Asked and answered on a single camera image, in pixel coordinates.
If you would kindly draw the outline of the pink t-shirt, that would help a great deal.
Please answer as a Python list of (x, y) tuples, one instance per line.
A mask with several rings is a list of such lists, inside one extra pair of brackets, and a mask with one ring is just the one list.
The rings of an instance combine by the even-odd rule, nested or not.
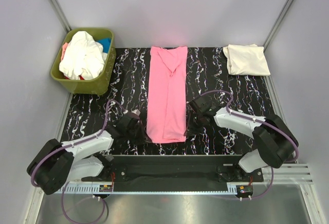
[(147, 134), (153, 143), (186, 141), (186, 46), (151, 47)]

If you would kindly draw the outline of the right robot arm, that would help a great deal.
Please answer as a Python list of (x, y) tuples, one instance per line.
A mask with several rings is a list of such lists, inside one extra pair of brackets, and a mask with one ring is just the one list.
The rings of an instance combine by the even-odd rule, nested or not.
[(278, 169), (295, 154), (297, 159), (298, 142), (277, 116), (251, 116), (223, 106), (188, 104), (189, 118), (186, 135), (197, 134), (207, 125), (232, 129), (254, 140), (256, 149), (241, 157), (233, 168), (234, 177), (245, 181), (256, 169), (270, 166)]

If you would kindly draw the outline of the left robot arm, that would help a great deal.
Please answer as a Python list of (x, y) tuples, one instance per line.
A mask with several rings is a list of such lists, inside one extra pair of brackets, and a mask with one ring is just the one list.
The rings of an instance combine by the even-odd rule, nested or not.
[(101, 153), (121, 140), (137, 145), (152, 142), (139, 121), (107, 125), (91, 135), (72, 141), (51, 139), (27, 167), (31, 183), (46, 195), (51, 195), (70, 181), (84, 178), (105, 181), (111, 175), (111, 161)]

